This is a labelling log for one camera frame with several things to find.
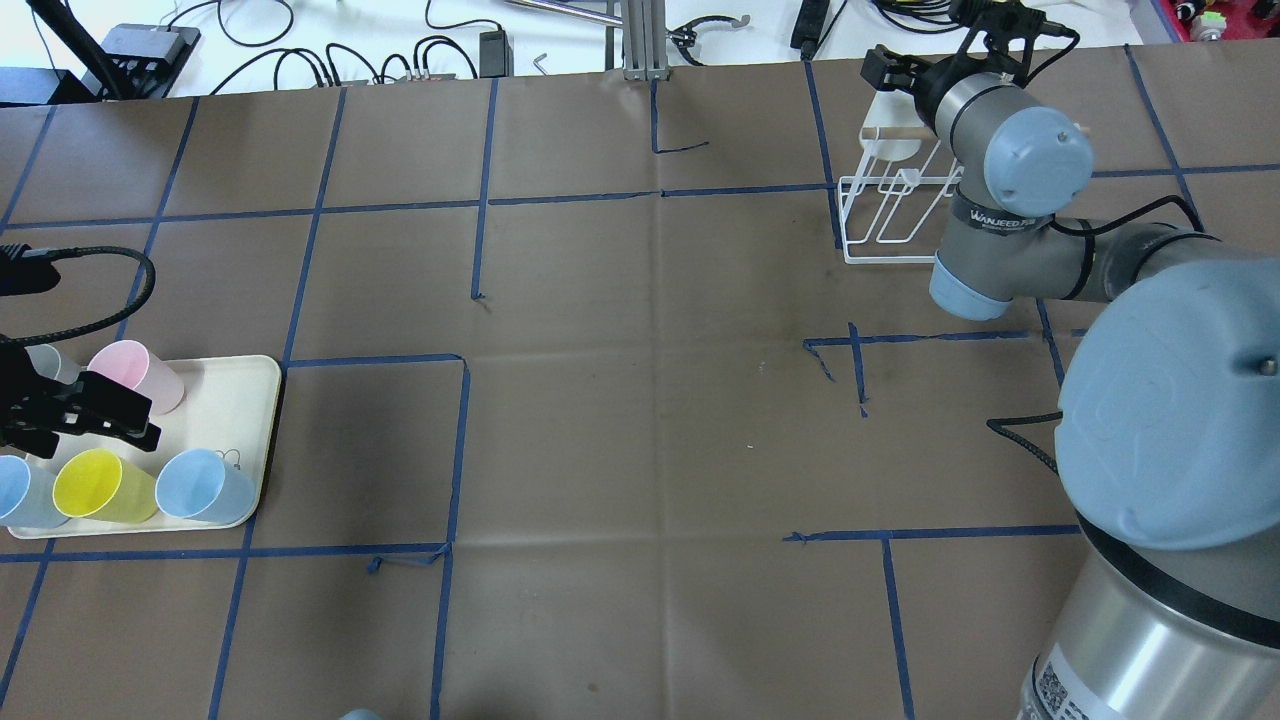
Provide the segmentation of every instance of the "metal post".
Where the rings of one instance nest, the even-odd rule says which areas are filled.
[[[667,8],[664,0],[622,0],[622,77],[667,79]]]

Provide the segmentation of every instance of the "tray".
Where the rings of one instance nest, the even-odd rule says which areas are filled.
[[[170,360],[168,363],[182,377],[186,395],[168,415],[152,416],[160,428],[160,446],[154,452],[143,452],[118,439],[100,436],[63,436],[58,452],[50,460],[28,457],[51,473],[77,454],[95,447],[115,452],[148,474],[159,475],[165,462],[184,450],[206,447],[225,452],[229,462],[257,484],[253,507],[234,523],[212,524],[200,520],[179,520],[156,512],[138,524],[104,523],[73,518],[56,528],[9,528],[20,539],[67,538],[82,536],[109,536],[123,533],[164,533],[173,530],[219,530],[234,528],[257,510],[262,497],[262,477],[271,446],[275,424],[275,406],[280,397],[280,365],[265,355],[239,357],[209,357],[202,360]]]

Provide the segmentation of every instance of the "yellow cup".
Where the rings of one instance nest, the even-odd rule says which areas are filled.
[[[72,457],[54,480],[54,507],[68,518],[141,523],[156,514],[156,479],[110,450]]]

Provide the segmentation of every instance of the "sticker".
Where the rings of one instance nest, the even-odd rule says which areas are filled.
[[[1004,210],[983,208],[959,192],[951,200],[951,214],[955,215],[956,219],[963,220],[970,228],[977,228],[998,236],[1037,231],[1048,224],[1052,219],[1052,215],[1046,215],[1043,218],[1024,218]]]
[[[1036,673],[1036,697],[1048,720],[1126,720],[1093,694],[1057,644]]]

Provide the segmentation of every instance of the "white label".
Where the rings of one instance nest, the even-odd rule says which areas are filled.
[[[1093,694],[1057,644],[1036,669],[1034,683],[1036,697],[1048,711],[1050,720],[1126,720]]]

